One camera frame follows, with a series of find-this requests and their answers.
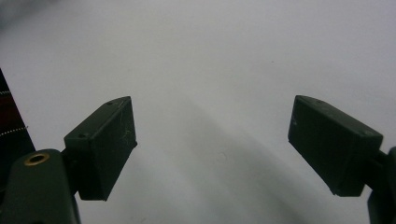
white surface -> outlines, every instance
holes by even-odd
[[[37,148],[131,95],[139,146],[89,223],[369,223],[288,143],[294,95],[396,145],[396,3],[2,1],[0,66]]]

screw hole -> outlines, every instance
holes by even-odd
[[[365,134],[365,135],[372,135],[372,134],[374,134],[374,133],[372,133],[372,132],[370,132],[370,131],[363,131],[363,134]]]
[[[88,135],[90,135],[89,133],[81,133],[78,135],[79,138],[86,138],[88,137]]]
[[[26,166],[35,166],[35,165],[38,165],[38,164],[46,161],[49,158],[50,158],[50,155],[48,153],[37,153],[37,154],[32,155],[31,157],[29,157],[24,162],[24,164]]]

white table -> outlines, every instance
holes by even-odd
[[[332,196],[287,133],[303,94],[396,146],[393,0],[0,6],[0,66],[37,149],[133,98],[139,146],[106,203],[78,201],[82,223],[369,223],[370,190]]]

